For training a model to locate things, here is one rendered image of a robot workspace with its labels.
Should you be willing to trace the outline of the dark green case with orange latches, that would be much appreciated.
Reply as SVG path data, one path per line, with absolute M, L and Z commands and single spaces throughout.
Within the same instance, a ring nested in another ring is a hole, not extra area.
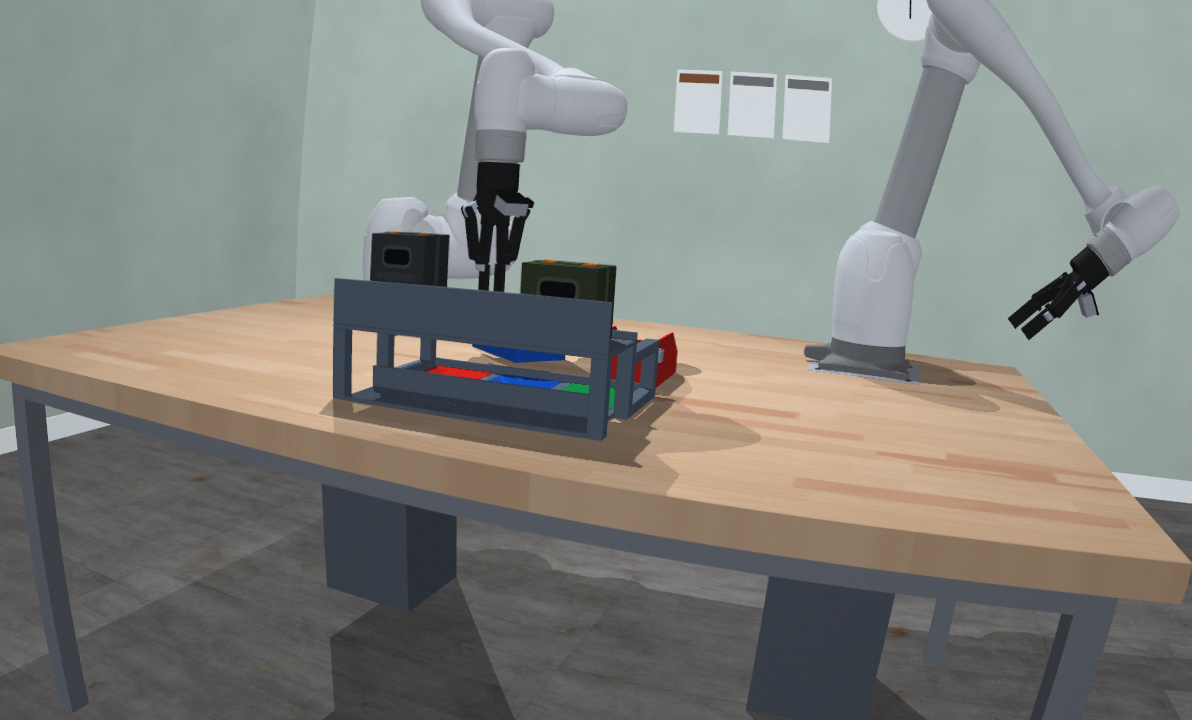
M 520 269 L 520 293 L 613 302 L 613 311 L 615 283 L 615 265 L 535 260 Z

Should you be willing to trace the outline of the blue bin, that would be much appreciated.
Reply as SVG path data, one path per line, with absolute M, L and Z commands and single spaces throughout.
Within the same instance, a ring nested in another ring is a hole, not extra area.
M 513 361 L 513 364 L 540 364 L 540 361 L 565 360 L 565 356 L 567 356 L 560 354 L 544 354 L 544 352 L 535 352 L 535 350 L 519 350 L 519 348 L 501 348 L 485 345 L 472 345 L 472 346 L 476 348 L 482 348 L 482 350 L 486 350 L 488 354 L 504 356 L 505 360 L 510 360 Z

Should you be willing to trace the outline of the red bin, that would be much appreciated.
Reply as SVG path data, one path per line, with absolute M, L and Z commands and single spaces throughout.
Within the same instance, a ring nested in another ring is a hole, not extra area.
M 659 348 L 663 348 L 663 350 L 665 348 L 665 350 L 664 350 L 663 364 L 657 364 L 656 387 L 660 386 L 660 384 L 663 384 L 663 381 L 666 381 L 669 377 L 672 377 L 673 373 L 677 373 L 678 350 L 677 350 L 677 342 L 675 342 L 673 339 L 673 333 L 669 333 L 666 334 L 666 336 L 660 339 Z M 613 381 L 616 381 L 616 355 L 613 356 L 613 368 L 611 368 Z M 641 374 L 641 361 L 640 364 L 634 365 L 634 381 L 640 383 L 640 374 Z

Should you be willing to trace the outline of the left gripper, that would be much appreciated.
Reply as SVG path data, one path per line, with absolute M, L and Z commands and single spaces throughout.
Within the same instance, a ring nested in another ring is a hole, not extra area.
M 1076 302 L 1079 296 L 1085 290 L 1088 290 L 1088 287 L 1089 290 L 1094 290 L 1095 284 L 1100 284 L 1109 277 L 1109 271 L 1105 268 L 1105 265 L 1101 263 L 1101 259 L 1095 256 L 1095 252 L 1089 249 L 1089 247 L 1079 252 L 1079 254 L 1070 260 L 1070 266 L 1073 269 L 1070 274 L 1064 272 L 1062 275 L 1058 275 L 1056 281 L 1049 283 L 1038 292 L 1032 293 L 1032 299 L 1026 302 L 1024 306 L 1018 308 L 1016 314 L 1008 316 L 1008 322 L 1017 328 L 1018 325 L 1022 325 L 1025 319 L 1029 319 L 1029 316 L 1036 314 L 1038 310 L 1041 311 L 1038 316 L 1033 316 L 1031 322 L 1022 327 L 1022 333 L 1025 334 L 1028 340 L 1031 340 L 1035 334 L 1038 334 L 1041 329 L 1047 327 L 1050 322 L 1053 322 L 1053 319 L 1056 319 L 1057 316 L 1061 318 L 1068 308 L 1070 308 L 1073 302 Z M 1045 309 L 1041 310 L 1041 306 L 1043 305 L 1045 305 Z

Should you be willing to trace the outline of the dark grey shelf rack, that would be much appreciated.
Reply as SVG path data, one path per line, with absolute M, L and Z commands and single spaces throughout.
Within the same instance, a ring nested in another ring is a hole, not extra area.
M 610 418 L 654 398 L 664 356 L 659 340 L 637 343 L 638 333 L 610 340 L 611 322 L 613 302 L 335 278 L 334 398 L 602 441 Z M 352 331 L 377 333 L 373 387 L 355 393 Z M 421 339 L 420 360 L 395 366 L 398 334 Z M 592 356 L 590 377 L 445 359 L 437 340 Z

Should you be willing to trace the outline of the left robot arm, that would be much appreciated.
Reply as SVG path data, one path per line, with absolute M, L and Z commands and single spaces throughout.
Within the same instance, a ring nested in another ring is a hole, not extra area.
M 1016 91 L 1038 120 L 1082 197 L 1084 217 L 1094 234 L 1086 246 L 1109 275 L 1157 246 L 1180 215 L 1175 197 L 1160 186 L 1128 199 L 1120 188 L 1095 176 L 1053 91 L 989 0 L 926 4 L 933 13 L 921 42 L 921 79 L 879 215 L 859 226 L 840 252 L 832 343 L 805 345 L 805 356 L 819 361 L 820 370 L 909 381 L 904 348 L 921 259 L 915 234 L 961 97 L 980 63 Z

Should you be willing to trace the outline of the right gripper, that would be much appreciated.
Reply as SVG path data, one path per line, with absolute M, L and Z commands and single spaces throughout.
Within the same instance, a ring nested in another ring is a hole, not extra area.
M 510 217 L 505 217 L 497 207 L 493 207 L 493 201 L 496 199 L 496 191 L 519 192 L 519 173 L 520 165 L 517 163 L 478 161 L 474 201 L 471 201 L 467 206 L 462 206 L 468 259 L 474 261 L 474 269 L 480 272 L 478 290 L 488 291 L 488 279 L 490 279 L 490 265 L 488 265 L 488 261 L 490 261 L 493 225 L 496 225 L 493 291 L 504 292 L 505 272 L 510 269 L 513 261 L 517 261 L 520 240 L 522 240 L 526 219 L 529 217 L 529 209 L 527 209 L 526 217 L 514 217 L 513 232 L 510 232 L 508 241 Z M 476 209 L 482 215 L 480 236 L 478 236 Z

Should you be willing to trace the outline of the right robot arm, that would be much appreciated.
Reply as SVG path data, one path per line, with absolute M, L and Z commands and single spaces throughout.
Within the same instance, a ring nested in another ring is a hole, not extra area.
M 477 193 L 476 160 L 520 163 L 527 129 L 600 136 L 616 131 L 627 114 L 615 86 L 528 49 L 552 26 L 551 0 L 421 0 L 421 6 L 433 27 L 478 55 L 462 170 L 441 217 L 428 215 L 414 197 L 378 201 L 364 238 L 364 281 L 370 281 L 372 232 L 386 231 L 451 234 L 448 278 L 480 278 L 468 259 L 462 217 L 462 205 Z

